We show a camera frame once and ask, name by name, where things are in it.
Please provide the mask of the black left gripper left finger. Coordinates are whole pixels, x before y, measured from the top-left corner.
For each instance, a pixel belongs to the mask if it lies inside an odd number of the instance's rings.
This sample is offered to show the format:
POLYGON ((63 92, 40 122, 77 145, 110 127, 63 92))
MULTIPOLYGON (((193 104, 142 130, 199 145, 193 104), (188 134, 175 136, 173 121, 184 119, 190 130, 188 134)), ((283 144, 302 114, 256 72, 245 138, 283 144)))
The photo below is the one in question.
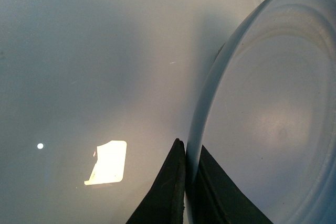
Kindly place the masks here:
POLYGON ((127 223, 183 223, 185 176, 184 143, 176 139, 153 185, 127 223))

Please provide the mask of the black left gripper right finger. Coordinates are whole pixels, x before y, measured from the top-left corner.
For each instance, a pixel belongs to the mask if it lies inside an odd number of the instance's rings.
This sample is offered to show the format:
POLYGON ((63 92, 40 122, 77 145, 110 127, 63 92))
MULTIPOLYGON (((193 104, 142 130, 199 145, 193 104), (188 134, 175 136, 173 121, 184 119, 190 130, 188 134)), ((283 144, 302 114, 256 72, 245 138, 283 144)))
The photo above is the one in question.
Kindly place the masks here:
POLYGON ((192 223, 272 223, 202 147, 195 180, 188 187, 192 223))

